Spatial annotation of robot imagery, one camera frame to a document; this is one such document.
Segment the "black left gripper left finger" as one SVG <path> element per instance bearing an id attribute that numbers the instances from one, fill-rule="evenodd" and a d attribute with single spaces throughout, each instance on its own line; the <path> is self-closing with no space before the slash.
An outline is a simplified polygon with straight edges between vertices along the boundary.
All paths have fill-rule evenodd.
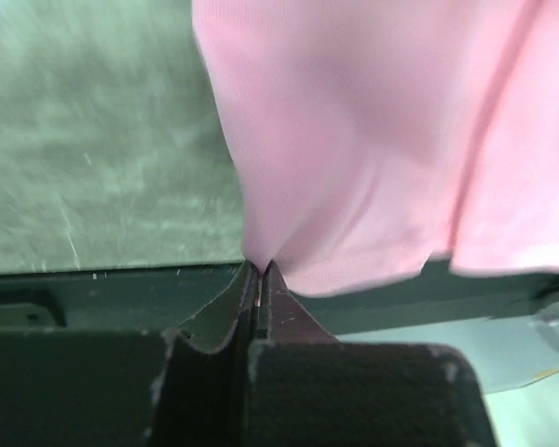
<path id="1" fill-rule="evenodd" d="M 143 446 L 175 334 L 249 264 L 0 276 L 0 446 Z"/>

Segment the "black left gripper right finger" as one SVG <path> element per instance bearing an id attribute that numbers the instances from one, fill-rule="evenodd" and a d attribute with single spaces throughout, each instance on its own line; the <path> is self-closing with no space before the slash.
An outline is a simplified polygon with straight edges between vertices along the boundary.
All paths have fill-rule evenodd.
<path id="1" fill-rule="evenodd" d="M 248 354 L 250 446 L 496 444 L 477 376 L 440 344 L 342 343 L 288 290 L 262 279 Z"/>

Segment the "pink t shirt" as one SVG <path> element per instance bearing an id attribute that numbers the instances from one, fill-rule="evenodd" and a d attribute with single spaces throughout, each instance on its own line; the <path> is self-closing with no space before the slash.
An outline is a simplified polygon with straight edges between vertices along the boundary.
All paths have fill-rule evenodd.
<path id="1" fill-rule="evenodd" d="M 559 273 L 559 1 L 196 1 L 242 252 L 310 296 Z"/>

